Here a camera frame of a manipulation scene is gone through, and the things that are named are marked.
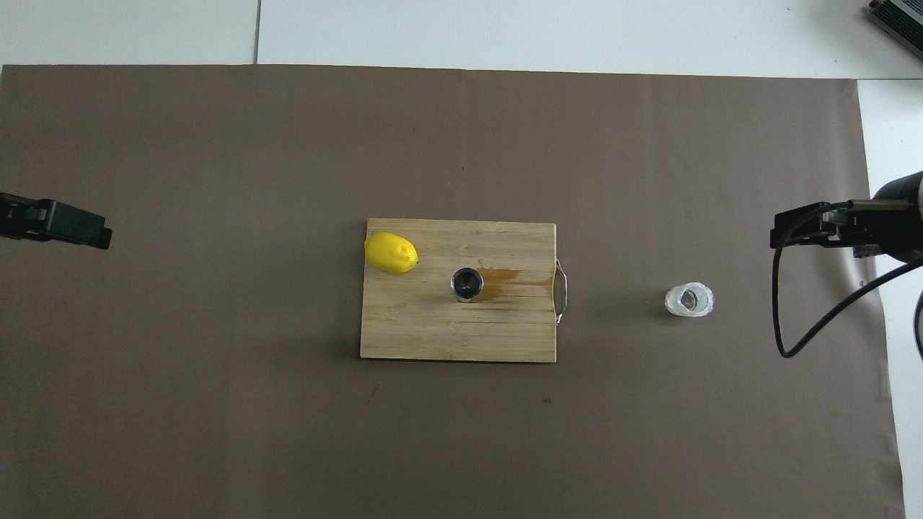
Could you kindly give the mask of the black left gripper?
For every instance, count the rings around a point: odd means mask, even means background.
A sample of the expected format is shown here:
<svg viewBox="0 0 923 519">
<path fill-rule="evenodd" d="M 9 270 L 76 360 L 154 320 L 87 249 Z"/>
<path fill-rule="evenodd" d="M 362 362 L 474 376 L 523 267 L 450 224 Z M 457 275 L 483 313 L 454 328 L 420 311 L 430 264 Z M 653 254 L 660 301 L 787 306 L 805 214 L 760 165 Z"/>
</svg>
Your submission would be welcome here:
<svg viewBox="0 0 923 519">
<path fill-rule="evenodd" d="M 32 198 L 1 193 L 1 236 L 7 239 L 50 239 L 107 250 L 112 230 L 105 224 L 105 217 L 69 204 L 48 203 L 46 208 Z"/>
</svg>

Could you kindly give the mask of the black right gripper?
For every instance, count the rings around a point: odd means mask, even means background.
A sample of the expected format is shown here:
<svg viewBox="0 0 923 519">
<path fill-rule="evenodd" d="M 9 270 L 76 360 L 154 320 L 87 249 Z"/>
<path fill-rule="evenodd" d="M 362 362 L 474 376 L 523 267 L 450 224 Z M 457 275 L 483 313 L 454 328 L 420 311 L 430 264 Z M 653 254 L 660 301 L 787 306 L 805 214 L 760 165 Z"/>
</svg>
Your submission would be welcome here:
<svg viewBox="0 0 923 519">
<path fill-rule="evenodd" d="M 855 200 L 845 213 L 847 226 L 841 228 L 839 237 L 848 247 L 860 247 L 863 253 L 856 257 L 888 255 L 899 262 L 918 260 L 922 253 L 921 177 L 917 172 L 891 180 L 871 198 L 870 207 L 862 207 Z M 781 245 L 822 245 L 837 236 L 837 225 L 829 220 L 831 203 L 812 203 L 792 210 L 776 213 L 772 223 L 772 249 Z M 791 236 L 782 240 L 789 227 L 810 216 L 794 227 Z"/>
</svg>

